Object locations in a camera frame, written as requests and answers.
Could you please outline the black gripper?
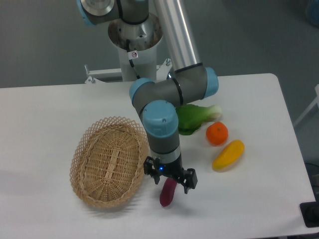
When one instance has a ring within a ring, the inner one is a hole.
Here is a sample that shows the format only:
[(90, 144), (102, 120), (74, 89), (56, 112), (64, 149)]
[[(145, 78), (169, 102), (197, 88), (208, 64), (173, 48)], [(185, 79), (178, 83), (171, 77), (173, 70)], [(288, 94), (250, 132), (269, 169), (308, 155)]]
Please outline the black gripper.
[(164, 163), (159, 157), (148, 156), (144, 161), (144, 173), (152, 177), (156, 185), (161, 176), (173, 179), (183, 186), (185, 194), (188, 194), (189, 189), (195, 189), (198, 182), (195, 169), (183, 168), (181, 154), (170, 163)]

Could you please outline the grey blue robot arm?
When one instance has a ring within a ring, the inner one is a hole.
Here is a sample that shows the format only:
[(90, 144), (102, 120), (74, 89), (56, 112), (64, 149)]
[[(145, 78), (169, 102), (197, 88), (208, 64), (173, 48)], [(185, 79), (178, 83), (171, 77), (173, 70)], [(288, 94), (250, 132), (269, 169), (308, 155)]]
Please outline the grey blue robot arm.
[[(109, 22), (109, 37), (125, 51), (133, 84), (130, 98), (147, 133), (151, 155), (144, 162), (145, 174), (156, 183), (165, 176), (194, 189), (194, 169), (184, 169), (175, 109), (207, 98), (218, 91), (218, 78), (204, 67), (192, 35), (184, 1), (157, 0), (157, 14), (149, 11), (146, 0), (79, 0), (78, 9), (89, 25)], [(137, 59), (164, 37), (172, 60), (174, 76), (154, 82), (143, 76)]]

